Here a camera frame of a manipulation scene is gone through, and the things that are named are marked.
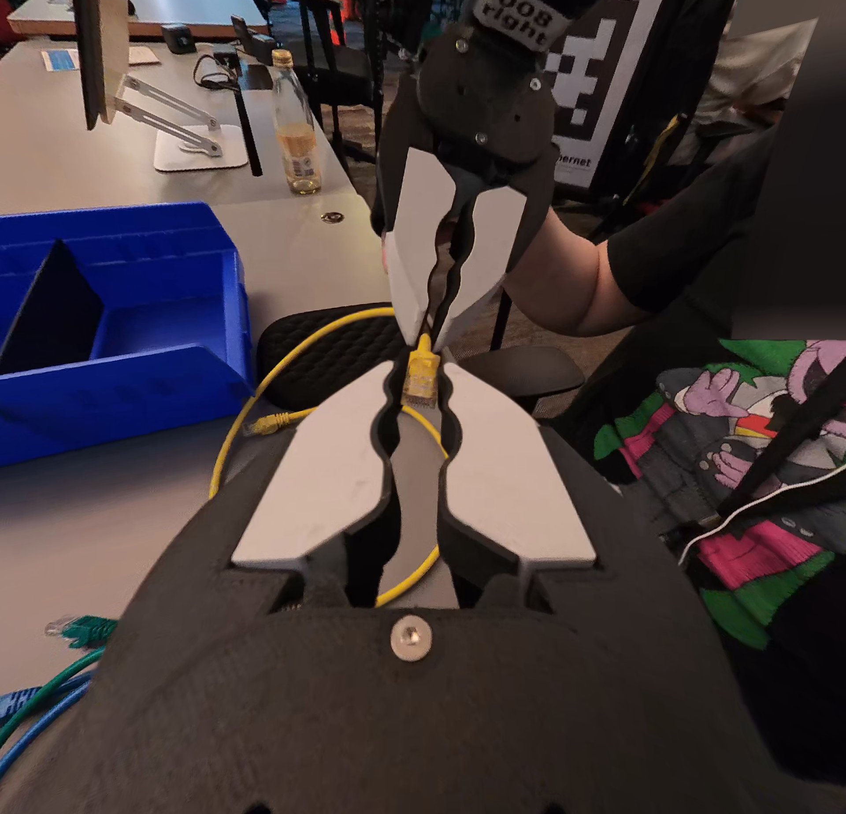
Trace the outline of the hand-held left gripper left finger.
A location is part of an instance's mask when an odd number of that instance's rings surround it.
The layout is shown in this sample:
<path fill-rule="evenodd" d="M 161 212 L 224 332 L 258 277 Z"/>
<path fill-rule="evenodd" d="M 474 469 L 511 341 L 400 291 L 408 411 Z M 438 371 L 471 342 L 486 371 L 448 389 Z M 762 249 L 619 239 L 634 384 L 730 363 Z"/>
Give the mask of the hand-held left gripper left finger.
<path fill-rule="evenodd" d="M 375 445 L 393 361 L 327 398 L 295 430 L 231 557 L 246 569 L 306 569 L 310 557 L 375 519 L 389 499 L 388 456 Z"/>

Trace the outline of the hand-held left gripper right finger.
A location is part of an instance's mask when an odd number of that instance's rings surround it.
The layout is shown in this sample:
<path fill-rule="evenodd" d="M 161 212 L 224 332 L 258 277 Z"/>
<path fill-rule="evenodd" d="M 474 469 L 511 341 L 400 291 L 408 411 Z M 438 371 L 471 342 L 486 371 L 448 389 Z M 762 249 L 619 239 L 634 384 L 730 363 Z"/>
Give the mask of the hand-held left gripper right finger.
<path fill-rule="evenodd" d="M 586 569 L 596 550 L 538 423 L 455 363 L 442 369 L 443 518 L 471 545 L 467 569 Z"/>

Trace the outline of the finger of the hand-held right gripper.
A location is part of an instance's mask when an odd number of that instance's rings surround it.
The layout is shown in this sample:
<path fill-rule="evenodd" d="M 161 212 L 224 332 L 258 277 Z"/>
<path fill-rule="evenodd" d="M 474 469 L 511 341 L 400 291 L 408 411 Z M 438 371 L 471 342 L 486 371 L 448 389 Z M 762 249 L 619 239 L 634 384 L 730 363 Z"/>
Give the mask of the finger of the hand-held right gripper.
<path fill-rule="evenodd" d="M 416 346 L 427 319 L 429 281 L 438 263 L 436 238 L 456 191 L 453 177 L 434 154 L 408 149 L 393 227 L 384 239 L 394 316 L 408 346 Z"/>
<path fill-rule="evenodd" d="M 525 207 L 508 186 L 483 191 L 453 234 L 453 266 L 435 317 L 432 348 L 442 352 L 475 320 L 504 280 Z"/>

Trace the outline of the blue plastic bin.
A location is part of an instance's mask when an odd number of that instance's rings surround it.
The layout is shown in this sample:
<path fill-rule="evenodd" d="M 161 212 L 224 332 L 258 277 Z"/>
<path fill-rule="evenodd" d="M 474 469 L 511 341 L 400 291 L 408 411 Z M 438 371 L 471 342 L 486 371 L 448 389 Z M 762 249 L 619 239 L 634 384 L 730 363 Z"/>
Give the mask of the blue plastic bin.
<path fill-rule="evenodd" d="M 1 464 L 238 414 L 238 249 L 202 202 L 1 218 Z"/>

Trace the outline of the person's right forearm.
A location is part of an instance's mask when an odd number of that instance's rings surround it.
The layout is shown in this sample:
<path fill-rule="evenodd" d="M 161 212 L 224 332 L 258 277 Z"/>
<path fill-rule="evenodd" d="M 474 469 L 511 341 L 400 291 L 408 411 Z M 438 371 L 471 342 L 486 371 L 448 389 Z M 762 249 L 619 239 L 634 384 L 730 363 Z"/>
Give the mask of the person's right forearm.
<path fill-rule="evenodd" d="M 608 243 L 572 232 L 550 208 L 538 233 L 503 281 L 504 292 L 534 324 L 594 338 L 652 317 L 624 296 L 612 275 Z"/>

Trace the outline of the black textured pad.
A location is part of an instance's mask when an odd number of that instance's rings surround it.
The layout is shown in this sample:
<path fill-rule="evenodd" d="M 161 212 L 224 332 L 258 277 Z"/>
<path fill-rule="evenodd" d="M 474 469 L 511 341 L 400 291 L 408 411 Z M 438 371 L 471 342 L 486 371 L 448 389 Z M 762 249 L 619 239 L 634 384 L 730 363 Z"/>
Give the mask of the black textured pad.
<path fill-rule="evenodd" d="M 356 312 L 389 306 L 387 302 L 347 305 L 272 322 L 256 345 L 257 380 L 264 380 L 280 360 L 323 326 Z M 354 322 L 313 343 L 274 379 L 263 397 L 283 410 L 316 407 L 374 366 L 396 361 L 404 352 L 404 338 L 392 316 Z"/>

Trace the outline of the glass bottle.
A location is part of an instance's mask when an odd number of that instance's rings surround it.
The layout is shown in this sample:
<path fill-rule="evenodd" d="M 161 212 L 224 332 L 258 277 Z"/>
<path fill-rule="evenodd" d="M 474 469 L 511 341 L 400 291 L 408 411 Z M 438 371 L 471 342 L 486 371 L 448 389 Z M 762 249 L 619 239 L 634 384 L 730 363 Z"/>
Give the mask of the glass bottle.
<path fill-rule="evenodd" d="M 295 195 L 322 190 L 315 122 L 305 91 L 293 68 L 292 54 L 272 51 L 272 110 L 285 177 Z"/>

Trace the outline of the colourful printed clothing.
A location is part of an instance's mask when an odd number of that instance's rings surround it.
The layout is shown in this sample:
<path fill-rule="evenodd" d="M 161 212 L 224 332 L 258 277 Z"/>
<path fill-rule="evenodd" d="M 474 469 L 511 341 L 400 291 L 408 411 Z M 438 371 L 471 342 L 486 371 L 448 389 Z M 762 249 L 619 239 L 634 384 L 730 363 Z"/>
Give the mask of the colourful printed clothing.
<path fill-rule="evenodd" d="M 779 610 L 844 555 L 842 340 L 722 341 L 601 425 L 593 460 L 632 484 L 727 636 L 765 650 Z"/>

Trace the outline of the tablet on white stand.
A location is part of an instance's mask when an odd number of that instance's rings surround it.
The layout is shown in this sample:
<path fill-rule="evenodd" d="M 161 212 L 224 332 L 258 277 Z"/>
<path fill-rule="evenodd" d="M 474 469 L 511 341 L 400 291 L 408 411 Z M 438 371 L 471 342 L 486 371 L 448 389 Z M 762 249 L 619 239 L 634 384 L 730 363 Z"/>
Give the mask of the tablet on white stand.
<path fill-rule="evenodd" d="M 128 117 L 156 131 L 154 169 L 162 174 L 235 169 L 262 175 L 238 75 L 218 68 L 218 85 L 234 95 L 238 125 L 221 124 L 130 74 L 129 0 L 72 0 L 79 75 L 88 130 Z"/>

